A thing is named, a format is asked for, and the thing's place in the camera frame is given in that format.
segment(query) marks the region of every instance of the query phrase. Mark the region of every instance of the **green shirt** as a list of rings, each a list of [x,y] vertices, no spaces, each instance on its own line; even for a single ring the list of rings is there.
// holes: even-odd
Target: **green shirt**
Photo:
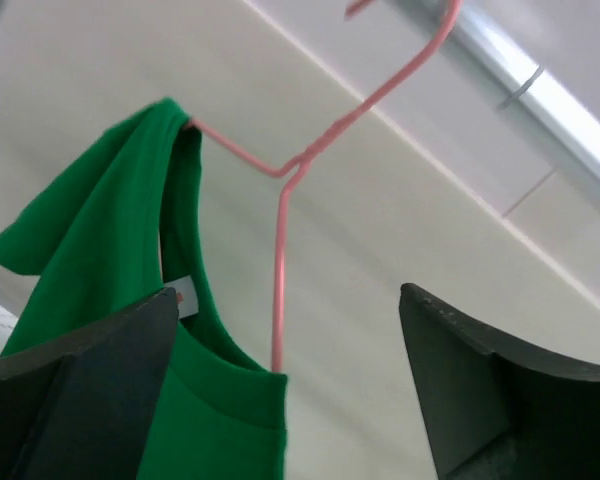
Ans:
[[[201,134],[187,120],[165,99],[113,126],[0,234],[0,265],[40,275],[2,355],[160,289],[160,243],[165,282],[190,277],[199,306],[178,327],[137,478],[281,479],[287,377],[218,318],[198,232]]]

